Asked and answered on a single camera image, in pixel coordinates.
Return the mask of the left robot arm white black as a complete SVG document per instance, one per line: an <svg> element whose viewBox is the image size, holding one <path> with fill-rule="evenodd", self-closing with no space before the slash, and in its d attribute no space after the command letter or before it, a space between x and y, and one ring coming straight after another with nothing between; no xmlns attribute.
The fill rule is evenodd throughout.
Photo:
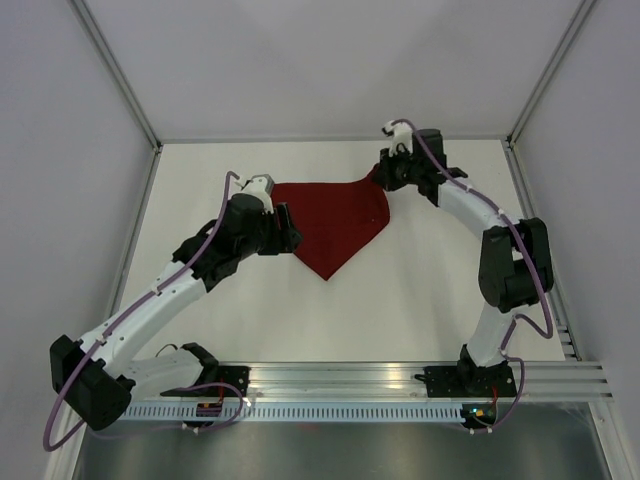
<svg viewBox="0 0 640 480"><path fill-rule="evenodd" d="M302 241L290 208L267 210L261 199L238 193L218 219L207 222L172 254L149 290L101 326L50 347L54 391L94 431L118 420L134 400L171 390L206 396L218 384L216 360L195 343L162 360L136 360L169 321L253 255L292 254Z"/></svg>

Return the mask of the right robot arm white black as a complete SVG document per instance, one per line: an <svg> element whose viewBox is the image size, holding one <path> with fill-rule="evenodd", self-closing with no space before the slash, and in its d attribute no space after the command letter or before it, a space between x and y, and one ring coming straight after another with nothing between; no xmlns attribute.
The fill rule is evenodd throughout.
<svg viewBox="0 0 640 480"><path fill-rule="evenodd" d="M511 217L463 170L448 166L439 130L393 120L382 131L390 144L380 152L375 183L387 192L416 187L480 241L478 285L484 306L476 329L455 365L427 366L415 378L430 398L514 398L514 359L507 347L518 322L545 339L554 333L546 299L554 285L546 224L537 217Z"/></svg>

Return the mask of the dark red cloth napkin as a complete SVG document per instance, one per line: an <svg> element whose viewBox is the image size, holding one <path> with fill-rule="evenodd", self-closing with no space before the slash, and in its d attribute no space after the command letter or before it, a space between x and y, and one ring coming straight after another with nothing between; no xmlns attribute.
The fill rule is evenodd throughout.
<svg viewBox="0 0 640 480"><path fill-rule="evenodd" d="M272 200L288 205L303 240L296 257L327 281L390 222L386 194L375 169L347 183L279 183Z"/></svg>

